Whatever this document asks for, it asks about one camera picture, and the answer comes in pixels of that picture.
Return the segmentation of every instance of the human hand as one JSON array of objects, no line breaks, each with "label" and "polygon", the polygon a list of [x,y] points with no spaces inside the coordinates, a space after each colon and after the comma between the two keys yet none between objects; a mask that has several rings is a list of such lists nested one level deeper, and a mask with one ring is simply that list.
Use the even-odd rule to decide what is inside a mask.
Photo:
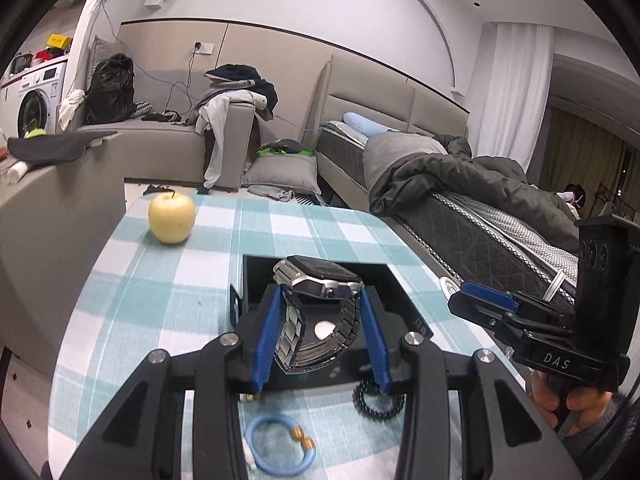
[{"label": "human hand", "polygon": [[[534,370],[531,375],[531,387],[533,391],[529,397],[549,425],[555,428],[558,425],[558,418],[554,411],[560,406],[560,398],[549,387],[547,374]],[[597,388],[578,386],[570,390],[566,396],[566,406],[569,410],[580,412],[580,416],[567,436],[574,436],[598,422],[604,415],[610,400],[610,392],[602,392]]]}]

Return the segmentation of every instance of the white curtain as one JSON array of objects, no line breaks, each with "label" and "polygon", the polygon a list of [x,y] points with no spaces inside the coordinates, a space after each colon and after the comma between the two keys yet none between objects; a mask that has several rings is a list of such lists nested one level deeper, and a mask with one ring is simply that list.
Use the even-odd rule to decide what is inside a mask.
[{"label": "white curtain", "polygon": [[554,28],[498,23],[489,93],[475,156],[506,156],[527,171],[545,113],[554,56]]}]

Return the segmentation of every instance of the watch face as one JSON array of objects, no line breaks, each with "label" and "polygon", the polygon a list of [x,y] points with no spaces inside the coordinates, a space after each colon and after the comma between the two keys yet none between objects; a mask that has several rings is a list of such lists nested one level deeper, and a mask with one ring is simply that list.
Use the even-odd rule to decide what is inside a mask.
[{"label": "watch face", "polygon": [[336,282],[359,282],[360,277],[343,266],[309,256],[290,256],[287,258],[307,276],[319,280],[335,280]]}]

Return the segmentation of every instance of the yellow box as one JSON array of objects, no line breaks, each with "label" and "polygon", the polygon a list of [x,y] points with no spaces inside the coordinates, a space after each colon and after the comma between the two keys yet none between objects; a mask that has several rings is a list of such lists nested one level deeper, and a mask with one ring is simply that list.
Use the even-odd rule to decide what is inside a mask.
[{"label": "yellow box", "polygon": [[62,50],[66,49],[70,44],[71,38],[61,34],[52,34],[47,40],[47,46],[56,46]]}]

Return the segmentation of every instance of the towel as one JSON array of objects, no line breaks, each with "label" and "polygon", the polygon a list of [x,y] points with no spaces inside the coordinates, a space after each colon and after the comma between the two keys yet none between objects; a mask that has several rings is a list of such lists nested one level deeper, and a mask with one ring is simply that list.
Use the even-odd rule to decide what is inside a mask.
[{"label": "towel", "polygon": [[71,119],[74,118],[76,110],[78,109],[79,105],[81,105],[82,101],[84,101],[84,98],[84,90],[76,89],[69,92],[66,98],[60,103],[58,124],[63,131],[66,130],[69,126]]}]

